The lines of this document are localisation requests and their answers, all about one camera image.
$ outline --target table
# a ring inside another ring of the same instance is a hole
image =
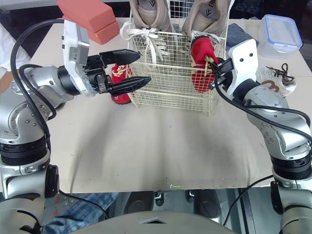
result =
[[[120,26],[126,20],[117,19]],[[259,20],[232,22],[258,38]],[[62,31],[61,24],[51,27],[31,63],[63,65]],[[126,47],[120,36],[105,45],[90,41],[89,55]],[[289,60],[258,57],[259,64],[276,68],[288,63],[298,80],[296,91],[287,98],[289,105],[312,116],[306,98],[312,73],[300,52]],[[245,113],[223,100],[206,117],[184,110],[117,105],[108,94],[76,96],[48,125],[51,163],[58,165],[64,192],[246,187],[272,174],[261,133]]]

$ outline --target shoelace bow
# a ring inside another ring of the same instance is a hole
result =
[[[145,54],[144,54],[145,62],[147,59],[146,54],[147,54],[148,50],[151,51],[152,63],[154,63],[154,64],[156,64],[156,62],[157,62],[157,59],[156,59],[157,56],[161,59],[161,61],[163,61],[162,56],[169,56],[170,55],[169,52],[164,51],[167,48],[166,42],[164,41],[164,38],[159,37],[156,34],[157,33],[156,28],[151,28],[151,29],[128,28],[128,29],[126,29],[127,26],[134,27],[133,23],[131,23],[131,22],[125,22],[124,23],[124,25],[122,26],[122,28],[119,31],[119,33],[123,39],[130,40],[134,36],[141,36],[142,38],[145,38],[145,42],[144,42],[144,44],[146,44]]]

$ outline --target beige sneaker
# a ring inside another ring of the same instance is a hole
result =
[[[182,32],[191,37],[195,31],[220,34],[225,25],[231,0],[195,0]]]
[[[136,28],[157,28],[161,32],[175,32],[169,18],[166,0],[130,0],[131,12]],[[144,49],[146,43],[143,38],[135,38],[140,48]],[[173,65],[176,57],[176,39],[171,34],[158,33],[153,44],[157,54],[157,63]]]
[[[132,16],[137,28],[158,28],[172,32],[166,0],[130,0]]]

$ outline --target black cable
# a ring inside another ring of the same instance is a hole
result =
[[[26,29],[19,36],[16,43],[14,44],[13,49],[12,49],[12,53],[11,53],[11,59],[10,59],[11,70],[12,70],[12,75],[14,77],[14,80],[15,80],[17,86],[19,87],[21,93],[24,95],[24,97],[25,97],[28,105],[30,106],[31,110],[34,112],[37,121],[39,122],[39,125],[45,134],[45,138],[47,140],[47,148],[49,149],[50,152],[51,152],[51,143],[50,143],[50,131],[49,131],[48,125],[45,122],[45,119],[41,115],[40,111],[36,107],[34,101],[31,99],[30,95],[27,93],[25,87],[23,86],[23,83],[21,82],[21,79],[20,79],[19,74],[18,74],[17,69],[16,69],[16,56],[17,56],[17,53],[18,53],[18,50],[19,50],[21,44],[31,33],[33,33],[34,31],[36,31],[39,28],[42,28],[42,27],[45,27],[47,25],[51,25],[54,23],[64,23],[64,20],[63,19],[46,20],[46,21],[37,23],[37,24],[31,26],[30,28]]]
[[[245,106],[245,108],[248,108],[248,109],[258,108],[258,109],[267,109],[267,110],[273,110],[273,111],[294,113],[294,114],[297,114],[299,116],[302,116],[306,120],[307,125],[309,127],[311,126],[311,120],[310,120],[309,116],[306,113],[298,111],[298,110],[287,109],[287,108],[279,108],[279,107],[274,107],[274,106],[261,106],[261,105]]]
[[[270,175],[270,176],[267,176],[267,177],[264,177],[260,180],[257,180],[256,182],[252,183],[251,185],[249,185],[236,199],[235,201],[232,203],[232,205],[230,206],[230,209],[229,209],[229,212],[228,214],[226,215],[226,218],[225,218],[225,221],[223,223],[223,226],[226,225],[226,223],[228,222],[229,220],[229,217],[230,217],[230,214],[231,214],[231,210],[233,209],[234,205],[237,203],[237,201],[251,188],[253,187],[254,185],[256,185],[257,183],[260,183],[264,180],[267,180],[267,179],[270,179],[270,178],[273,178],[273,175]]]
[[[48,101],[48,99],[45,98],[45,96],[43,96],[32,84],[31,82],[28,80],[28,78],[25,75],[25,69],[27,68],[36,68],[36,67],[41,67],[39,65],[34,65],[34,64],[25,64],[23,66],[21,66],[19,68],[19,74],[21,79],[24,81],[25,85],[37,96],[39,97],[51,110],[52,115],[48,118],[48,120],[51,120],[53,118],[55,118],[55,116],[57,115],[57,111],[54,108],[54,106]]]
[[[105,218],[106,218],[106,219],[109,219],[109,216],[108,216],[108,214],[106,213],[106,211],[105,211],[102,207],[100,207],[99,205],[97,205],[96,203],[91,202],[91,201],[88,201],[88,200],[83,199],[83,198],[80,198],[80,197],[77,197],[77,196],[73,196],[73,195],[64,193],[61,189],[59,189],[58,192],[59,192],[60,194],[62,194],[63,196],[67,196],[67,197],[70,197],[70,198],[73,198],[73,199],[76,199],[76,200],[80,200],[80,201],[86,202],[86,203],[88,203],[88,204],[90,204],[90,205],[92,205],[92,206],[94,206],[94,207],[100,209],[100,210],[103,212]]]
[[[215,73],[214,73],[214,83],[215,83],[215,84],[218,84],[218,83],[217,83],[218,77],[219,77],[219,72],[218,72],[218,71],[215,71]],[[270,124],[270,125],[273,125],[273,126],[275,126],[275,127],[278,127],[278,128],[281,128],[281,129],[285,129],[285,130],[288,130],[288,131],[290,131],[290,132],[293,132],[293,133],[297,133],[297,134],[299,134],[299,135],[302,135],[303,137],[305,137],[306,139],[308,139],[308,140],[310,141],[310,144],[311,144],[311,142],[312,142],[312,137],[311,137],[310,135],[308,135],[308,134],[306,134],[306,133],[304,133],[304,132],[302,132],[302,131],[300,131],[300,130],[298,130],[298,129],[295,129],[295,128],[292,128],[292,127],[289,127],[289,126],[286,126],[286,125],[283,125],[283,124],[280,124],[280,123],[271,121],[271,120],[269,120],[269,119],[267,119],[267,118],[265,118],[265,117],[263,117],[263,116],[261,116],[261,115],[255,113],[255,112],[249,110],[248,108],[246,108],[246,107],[244,107],[244,106],[242,106],[242,105],[240,105],[240,104],[238,104],[238,103],[232,101],[231,99],[229,99],[227,96],[225,96],[225,95],[222,93],[222,91],[220,90],[220,88],[219,88],[218,85],[215,86],[215,89],[217,90],[218,94],[219,94],[225,101],[227,101],[228,103],[230,103],[231,105],[237,107],[238,109],[240,109],[240,110],[242,110],[242,111],[244,111],[244,112],[246,112],[246,113],[248,113],[248,114],[250,114],[250,115],[252,115],[252,116],[254,116],[254,117],[256,117],[256,118],[258,118],[258,119],[260,119],[260,120],[262,120],[262,121],[264,121],[264,122],[267,122],[267,123]]]

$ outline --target white wire basket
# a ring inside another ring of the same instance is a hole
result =
[[[173,56],[164,56],[162,60],[157,58],[157,64],[152,63],[152,56],[147,50],[146,56],[130,64],[127,77],[150,76],[151,81],[143,88],[129,93],[129,97],[137,108],[141,104],[160,107],[185,109],[202,112],[206,115],[212,113],[218,102],[216,90],[207,89],[207,82],[211,82],[214,76],[207,75],[205,85],[192,81],[192,75],[204,73],[205,69],[191,67],[190,38],[180,33],[182,25],[191,10],[193,0],[170,1],[170,19],[176,33],[156,32],[163,38],[167,46],[166,50]],[[219,33],[221,41],[213,40],[214,54],[225,59],[226,37],[228,20],[225,28]],[[147,42],[141,36],[134,36],[129,40],[129,49],[145,53]]]

